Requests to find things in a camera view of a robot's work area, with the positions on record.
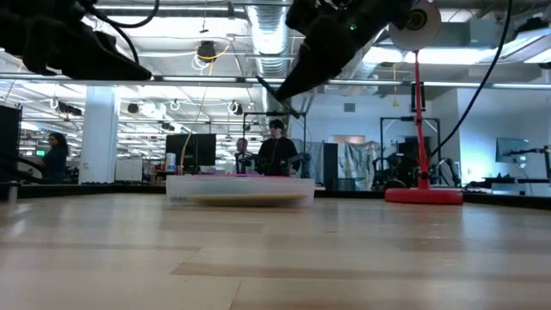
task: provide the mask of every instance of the red base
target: red base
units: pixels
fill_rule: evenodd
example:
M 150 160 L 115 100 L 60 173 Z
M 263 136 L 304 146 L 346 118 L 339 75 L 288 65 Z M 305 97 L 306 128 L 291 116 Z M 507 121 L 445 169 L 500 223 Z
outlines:
M 458 189 L 387 189 L 385 201 L 461 205 L 463 194 Z

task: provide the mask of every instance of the red stand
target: red stand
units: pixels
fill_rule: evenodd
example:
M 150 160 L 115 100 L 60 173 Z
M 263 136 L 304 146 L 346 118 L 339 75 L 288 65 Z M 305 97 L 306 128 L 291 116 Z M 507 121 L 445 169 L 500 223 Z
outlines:
M 387 189 L 387 202 L 423 203 L 423 204 L 463 204 L 463 194 L 458 189 L 430 189 L 429 170 L 427 168 L 427 154 L 423 139 L 423 113 L 421 111 L 421 74 L 419 72 L 419 51 L 415 52 L 415 105 L 416 126 L 419 143 L 419 165 L 421 175 L 418 180 L 418 189 Z

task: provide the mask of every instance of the person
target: person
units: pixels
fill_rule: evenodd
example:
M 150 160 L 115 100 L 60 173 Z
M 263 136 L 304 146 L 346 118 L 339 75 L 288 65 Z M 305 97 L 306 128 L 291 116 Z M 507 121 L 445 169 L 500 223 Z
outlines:
M 253 174 L 255 172 L 255 160 L 252 153 L 247 151 L 249 141 L 245 138 L 239 138 L 236 147 L 238 152 L 235 153 L 235 168 L 233 173 L 237 174 Z
M 39 160 L 44 170 L 44 178 L 52 184 L 62 183 L 65 179 L 65 164 L 69 155 L 69 146 L 61 133 L 50 133 L 48 136 L 50 151 Z
M 269 123 L 270 139 L 265 140 L 258 151 L 259 161 L 265 176 L 294 175 L 300 168 L 300 161 L 293 163 L 290 171 L 285 171 L 281 161 L 297 155 L 293 141 L 282 136 L 283 122 L 273 120 Z

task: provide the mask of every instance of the man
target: man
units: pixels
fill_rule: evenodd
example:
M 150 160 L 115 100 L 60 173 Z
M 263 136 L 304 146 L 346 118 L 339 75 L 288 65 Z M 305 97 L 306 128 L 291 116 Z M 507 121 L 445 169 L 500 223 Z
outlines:
M 270 139 L 265 140 L 258 151 L 262 173 L 265 176 L 288 176 L 296 174 L 300 162 L 293 163 L 290 171 L 281 166 L 281 161 L 297 155 L 293 141 L 282 136 L 283 122 L 273 120 L 269 123 Z
M 249 141 L 245 138 L 239 138 L 236 143 L 238 152 L 235 153 L 235 171 L 237 174 L 253 174 L 255 171 L 255 161 L 250 152 L 247 151 Z

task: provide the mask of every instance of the curtain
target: curtain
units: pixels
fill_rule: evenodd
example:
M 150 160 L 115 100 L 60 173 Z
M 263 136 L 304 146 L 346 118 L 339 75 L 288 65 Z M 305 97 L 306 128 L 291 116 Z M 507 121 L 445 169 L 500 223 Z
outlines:
M 303 152 L 303 144 L 301 139 L 292 139 L 297 152 Z M 321 142 L 307 142 L 306 152 L 310 154 L 312 158 L 310 160 L 310 178 L 314 179 L 316 183 L 322 183 L 324 180 L 323 175 L 323 143 Z M 302 166 L 297 173 L 297 177 L 300 177 L 302 173 Z
M 372 162 L 378 157 L 379 143 L 338 145 L 338 177 L 354 182 L 357 191 L 370 191 L 375 172 Z

